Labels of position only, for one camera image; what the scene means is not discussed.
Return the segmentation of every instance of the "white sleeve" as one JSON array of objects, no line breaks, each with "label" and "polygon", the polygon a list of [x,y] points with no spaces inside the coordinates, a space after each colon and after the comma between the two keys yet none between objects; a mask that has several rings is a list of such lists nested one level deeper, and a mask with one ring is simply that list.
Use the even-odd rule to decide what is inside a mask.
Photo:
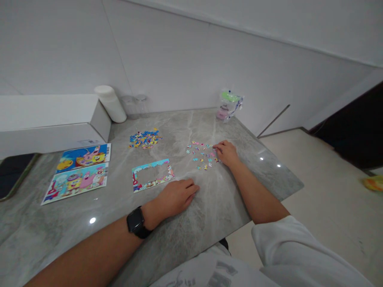
[{"label": "white sleeve", "polygon": [[277,283],[287,280],[298,283],[296,286],[313,282],[373,286],[291,215],[277,222],[258,224],[251,233],[264,265],[261,271]]}]

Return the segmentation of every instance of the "clear glass jar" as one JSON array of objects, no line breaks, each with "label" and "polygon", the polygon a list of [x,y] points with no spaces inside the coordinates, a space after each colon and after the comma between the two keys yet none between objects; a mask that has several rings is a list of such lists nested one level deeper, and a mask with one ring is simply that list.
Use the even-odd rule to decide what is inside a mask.
[{"label": "clear glass jar", "polygon": [[140,111],[140,115],[143,118],[148,118],[149,110],[148,110],[148,107],[146,106],[146,96],[143,94],[136,96],[136,102],[137,102],[138,110]]},{"label": "clear glass jar", "polygon": [[139,118],[139,111],[137,110],[136,99],[133,96],[123,96],[121,101],[125,113],[128,115],[129,119],[137,120]]}]

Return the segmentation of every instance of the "smartphone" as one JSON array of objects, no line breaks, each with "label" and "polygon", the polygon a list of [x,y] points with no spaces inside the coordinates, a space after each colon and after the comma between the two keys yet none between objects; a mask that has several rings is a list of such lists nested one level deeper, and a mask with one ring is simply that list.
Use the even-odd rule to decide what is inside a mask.
[{"label": "smartphone", "polygon": [[0,163],[0,201],[15,194],[24,178],[32,169],[40,153],[7,157]]}]

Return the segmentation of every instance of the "table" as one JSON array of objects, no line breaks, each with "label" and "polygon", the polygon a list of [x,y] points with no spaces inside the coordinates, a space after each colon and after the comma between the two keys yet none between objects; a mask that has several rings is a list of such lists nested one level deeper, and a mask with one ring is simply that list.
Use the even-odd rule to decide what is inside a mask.
[{"label": "table", "polygon": [[[130,135],[153,128],[163,136],[153,149],[128,148]],[[56,152],[42,155],[15,196],[0,202],[0,285],[22,286],[81,240],[155,198],[166,183],[134,194],[131,170],[166,158],[176,180],[191,177],[201,189],[185,212],[160,224],[112,286],[147,286],[247,224],[250,217],[227,167],[217,163],[197,170],[186,153],[192,141],[223,139],[236,145],[242,161],[280,201],[303,187],[237,118],[224,124],[215,109],[155,113],[113,124],[106,187],[40,206],[62,154]]]}]

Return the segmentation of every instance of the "pile of puzzle pieces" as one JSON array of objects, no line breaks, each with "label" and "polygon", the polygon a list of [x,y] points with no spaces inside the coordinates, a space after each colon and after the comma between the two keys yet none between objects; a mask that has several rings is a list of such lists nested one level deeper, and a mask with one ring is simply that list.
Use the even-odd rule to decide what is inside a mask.
[{"label": "pile of puzzle pieces", "polygon": [[212,152],[208,152],[207,149],[209,148],[212,148],[213,145],[211,144],[203,144],[203,143],[199,143],[199,142],[191,142],[192,144],[191,145],[188,145],[186,147],[186,153],[187,154],[193,154],[195,156],[198,156],[199,154],[202,156],[201,159],[198,159],[197,157],[193,158],[193,161],[200,161],[202,163],[202,167],[197,165],[197,169],[198,170],[202,170],[202,168],[204,170],[207,170],[208,167],[213,167],[212,163],[213,162],[219,162],[219,159],[217,158],[217,155],[212,151]]},{"label": "pile of puzzle pieces", "polygon": [[157,144],[162,136],[158,135],[159,130],[154,128],[154,132],[137,132],[135,135],[130,136],[129,148],[142,147],[142,149],[151,149]]}]

